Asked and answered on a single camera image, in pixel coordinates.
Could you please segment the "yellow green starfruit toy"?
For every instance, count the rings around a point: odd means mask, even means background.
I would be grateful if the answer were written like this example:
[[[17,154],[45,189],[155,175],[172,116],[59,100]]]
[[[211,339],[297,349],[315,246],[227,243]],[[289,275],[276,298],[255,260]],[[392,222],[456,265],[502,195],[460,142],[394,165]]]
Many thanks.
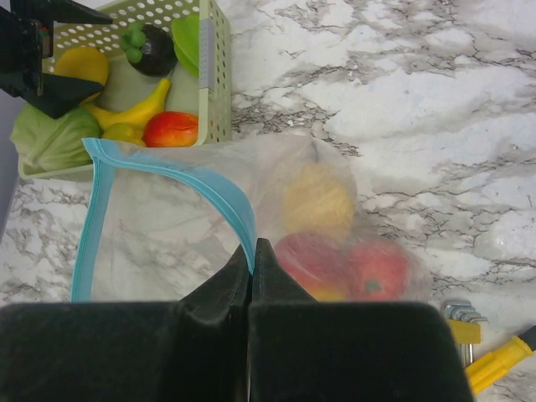
[[[142,131],[125,123],[111,125],[103,132],[102,138],[119,142],[129,142],[140,147],[146,146],[142,140]]]

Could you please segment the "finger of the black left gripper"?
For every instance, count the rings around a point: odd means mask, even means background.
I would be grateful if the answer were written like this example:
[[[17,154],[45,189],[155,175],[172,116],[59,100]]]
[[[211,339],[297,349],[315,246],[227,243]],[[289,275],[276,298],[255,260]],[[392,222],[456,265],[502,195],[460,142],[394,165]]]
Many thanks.
[[[58,119],[104,90],[103,84],[60,75],[42,74],[41,92],[26,90],[23,99],[45,115]]]
[[[52,1],[53,20],[58,23],[112,24],[108,14],[88,8],[71,0]]]

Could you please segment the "yellow handled screwdriver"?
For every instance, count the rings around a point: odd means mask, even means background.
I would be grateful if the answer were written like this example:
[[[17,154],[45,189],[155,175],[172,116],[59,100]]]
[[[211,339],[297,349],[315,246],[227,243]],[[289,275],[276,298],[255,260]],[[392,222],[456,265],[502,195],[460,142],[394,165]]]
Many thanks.
[[[479,394],[505,377],[510,370],[535,351],[535,326],[511,339],[493,352],[487,353],[466,368],[473,394]]]

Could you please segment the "green leaf toy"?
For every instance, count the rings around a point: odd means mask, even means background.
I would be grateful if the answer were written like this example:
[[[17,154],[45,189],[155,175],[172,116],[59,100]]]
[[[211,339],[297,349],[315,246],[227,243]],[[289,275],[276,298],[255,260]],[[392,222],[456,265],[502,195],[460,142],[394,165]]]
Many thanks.
[[[171,24],[174,52],[191,75],[199,74],[199,17],[197,14],[176,18]]]

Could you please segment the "green cabbage toy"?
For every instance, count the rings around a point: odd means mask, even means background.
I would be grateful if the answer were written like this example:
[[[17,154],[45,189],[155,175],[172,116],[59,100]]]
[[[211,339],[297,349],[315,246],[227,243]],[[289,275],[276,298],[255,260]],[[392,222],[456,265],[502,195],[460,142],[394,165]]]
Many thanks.
[[[53,119],[26,105],[14,122],[10,140],[26,167],[52,172],[88,164],[83,140],[100,136],[97,120],[81,107]]]

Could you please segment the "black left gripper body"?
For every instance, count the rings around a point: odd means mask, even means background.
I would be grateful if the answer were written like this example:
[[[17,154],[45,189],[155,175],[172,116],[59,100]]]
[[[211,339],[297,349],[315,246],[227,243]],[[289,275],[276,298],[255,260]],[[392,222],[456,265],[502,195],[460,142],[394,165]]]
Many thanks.
[[[1,89],[12,97],[43,94],[42,60],[52,55],[50,1],[1,8]]]

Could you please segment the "red tomato toy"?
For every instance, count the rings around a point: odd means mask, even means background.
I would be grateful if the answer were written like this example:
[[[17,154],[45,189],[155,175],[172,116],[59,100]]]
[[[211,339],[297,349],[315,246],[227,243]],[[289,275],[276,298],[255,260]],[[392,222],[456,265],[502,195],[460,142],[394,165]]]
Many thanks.
[[[410,258],[391,240],[370,240],[348,252],[352,269],[350,294],[355,300],[386,302],[399,300],[410,281]]]

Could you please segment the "green perforated plastic basket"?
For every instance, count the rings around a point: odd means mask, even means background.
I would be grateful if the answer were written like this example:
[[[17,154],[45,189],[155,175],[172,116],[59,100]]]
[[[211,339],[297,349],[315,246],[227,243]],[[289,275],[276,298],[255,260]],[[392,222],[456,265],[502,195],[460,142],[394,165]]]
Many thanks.
[[[229,21],[215,1],[88,1],[86,6],[108,14],[108,26],[64,24],[55,28],[54,55],[89,45],[110,61],[110,78],[96,104],[108,111],[124,111],[142,101],[158,80],[136,72],[120,50],[119,37],[137,20],[170,30],[174,21],[199,18],[198,75],[177,65],[170,76],[166,99],[170,111],[194,113],[199,118],[197,143],[231,139],[231,37]]]

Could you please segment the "red peach toy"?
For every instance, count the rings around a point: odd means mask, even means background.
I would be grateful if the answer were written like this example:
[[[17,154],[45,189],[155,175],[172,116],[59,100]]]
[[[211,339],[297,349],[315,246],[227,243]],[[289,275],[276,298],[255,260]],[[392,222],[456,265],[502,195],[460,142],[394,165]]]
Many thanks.
[[[147,147],[191,147],[198,140],[198,117],[179,111],[164,111],[145,126],[142,140]]]

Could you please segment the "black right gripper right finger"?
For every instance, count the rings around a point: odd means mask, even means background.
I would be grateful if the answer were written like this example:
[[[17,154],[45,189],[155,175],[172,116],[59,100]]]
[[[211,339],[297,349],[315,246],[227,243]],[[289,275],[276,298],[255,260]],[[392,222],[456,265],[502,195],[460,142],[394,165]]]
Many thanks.
[[[419,302],[321,303],[256,245],[253,401],[470,401],[445,319]]]

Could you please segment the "yellow pear toy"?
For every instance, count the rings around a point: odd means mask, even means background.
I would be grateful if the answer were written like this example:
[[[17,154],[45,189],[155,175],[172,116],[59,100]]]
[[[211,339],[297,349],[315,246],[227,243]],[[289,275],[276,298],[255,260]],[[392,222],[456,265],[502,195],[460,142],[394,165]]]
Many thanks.
[[[348,161],[325,142],[306,139],[291,158],[296,169],[282,194],[287,233],[312,232],[336,240],[349,236],[357,195]]]

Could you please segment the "orange fruit toy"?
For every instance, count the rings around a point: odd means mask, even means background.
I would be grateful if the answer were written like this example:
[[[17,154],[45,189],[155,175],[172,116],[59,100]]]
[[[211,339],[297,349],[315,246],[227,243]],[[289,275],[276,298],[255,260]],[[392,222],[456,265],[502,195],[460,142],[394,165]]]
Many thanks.
[[[94,47],[72,48],[56,61],[54,74],[94,81],[105,87],[109,76],[108,58]]]

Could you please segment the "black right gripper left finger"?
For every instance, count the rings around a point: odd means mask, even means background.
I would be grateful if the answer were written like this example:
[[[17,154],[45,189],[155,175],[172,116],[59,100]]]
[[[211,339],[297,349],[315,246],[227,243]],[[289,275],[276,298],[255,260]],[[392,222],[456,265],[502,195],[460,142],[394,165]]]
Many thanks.
[[[250,273],[237,250],[179,301],[1,310],[4,401],[245,401]]]

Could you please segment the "clear zip top bag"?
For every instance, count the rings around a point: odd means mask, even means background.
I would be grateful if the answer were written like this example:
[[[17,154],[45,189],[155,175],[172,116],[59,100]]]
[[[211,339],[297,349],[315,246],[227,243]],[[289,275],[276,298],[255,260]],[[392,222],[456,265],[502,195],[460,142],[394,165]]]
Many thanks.
[[[258,240],[275,249],[295,234],[282,225],[281,199],[296,169],[292,155],[306,139],[317,140],[271,134],[186,148],[85,140],[93,185],[72,300],[177,300],[214,276],[237,250],[244,251],[252,273]],[[357,195],[353,228],[342,240],[324,235],[344,257],[346,302],[359,301],[350,294],[348,252],[365,241],[388,240],[363,211],[351,172]],[[396,301],[426,301],[429,271],[406,246],[391,241],[410,258],[410,281]]]

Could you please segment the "yellow banana toy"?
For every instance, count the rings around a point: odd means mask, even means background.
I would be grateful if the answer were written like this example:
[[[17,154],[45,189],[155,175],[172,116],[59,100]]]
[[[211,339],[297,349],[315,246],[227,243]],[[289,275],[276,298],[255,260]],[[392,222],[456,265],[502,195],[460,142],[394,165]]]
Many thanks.
[[[83,104],[82,107],[97,120],[103,131],[115,124],[127,124],[141,130],[155,115],[164,112],[170,88],[171,80],[163,78],[146,99],[122,112],[108,111],[94,104]]]

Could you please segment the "yellow hex key set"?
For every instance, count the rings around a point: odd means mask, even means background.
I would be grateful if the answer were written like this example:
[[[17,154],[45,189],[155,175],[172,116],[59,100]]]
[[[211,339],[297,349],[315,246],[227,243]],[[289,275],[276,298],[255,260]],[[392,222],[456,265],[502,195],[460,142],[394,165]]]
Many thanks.
[[[454,337],[458,355],[464,367],[473,363],[473,347],[482,341],[484,317],[468,300],[450,300],[443,306],[443,315]]]

